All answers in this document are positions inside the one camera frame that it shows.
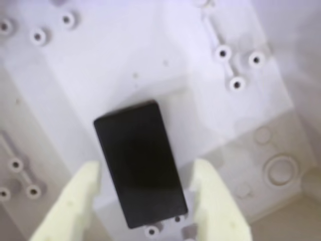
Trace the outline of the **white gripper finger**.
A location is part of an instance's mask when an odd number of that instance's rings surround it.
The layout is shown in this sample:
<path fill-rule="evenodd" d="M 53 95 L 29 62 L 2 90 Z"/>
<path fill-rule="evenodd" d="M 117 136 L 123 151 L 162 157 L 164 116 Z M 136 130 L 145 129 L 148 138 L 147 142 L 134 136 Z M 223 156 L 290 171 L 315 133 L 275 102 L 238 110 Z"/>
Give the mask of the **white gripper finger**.
<path fill-rule="evenodd" d="M 194 161 L 189 189 L 195 193 L 197 240 L 252 240 L 248 222 L 210 162 Z"/>
<path fill-rule="evenodd" d="M 30 240 L 83 240 L 100 188 L 101 165 L 88 161 L 64 187 Z"/>

